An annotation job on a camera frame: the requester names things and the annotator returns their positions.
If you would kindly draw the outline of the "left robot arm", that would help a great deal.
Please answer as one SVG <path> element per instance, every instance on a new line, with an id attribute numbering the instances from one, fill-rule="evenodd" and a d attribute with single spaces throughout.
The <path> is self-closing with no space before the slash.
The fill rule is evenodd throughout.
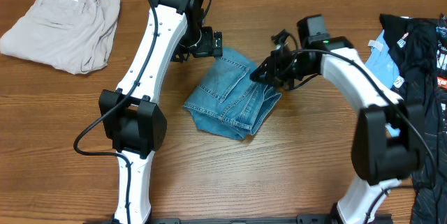
<path id="1" fill-rule="evenodd" d="M 204 0 L 149 0 L 147 25 L 125 76 L 98 100 L 107 138 L 119 164 L 119 196 L 112 223 L 149 223 L 153 157 L 167 119 L 160 107 L 163 79 L 172 62 L 221 57 L 222 35 L 204 26 Z"/>

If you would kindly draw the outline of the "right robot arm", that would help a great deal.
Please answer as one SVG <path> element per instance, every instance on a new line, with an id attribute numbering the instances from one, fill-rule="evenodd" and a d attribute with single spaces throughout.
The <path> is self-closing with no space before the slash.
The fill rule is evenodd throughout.
<path id="1" fill-rule="evenodd" d="M 388 194 L 403 188 L 402 180 L 425 165 L 424 108 L 405 103 L 364 65 L 345 37 L 333 38 L 322 15 L 297 23 L 296 50 L 286 46 L 289 32 L 272 37 L 277 46 L 250 75 L 254 82 L 296 89 L 294 82 L 322 76 L 349 102 L 358 120 L 351 148 L 356 172 L 344 197 L 328 214 L 300 214 L 298 223 L 391 223 L 391 216 L 376 216 Z"/>

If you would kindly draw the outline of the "blue denim jeans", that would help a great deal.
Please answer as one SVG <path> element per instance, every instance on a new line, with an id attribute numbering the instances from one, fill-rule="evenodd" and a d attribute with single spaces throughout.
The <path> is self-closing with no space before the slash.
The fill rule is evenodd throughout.
<path id="1" fill-rule="evenodd" d="M 256 64 L 225 47 L 186 99 L 198 130 L 233 140 L 255 135 L 281 98 L 274 87 L 250 80 Z"/>

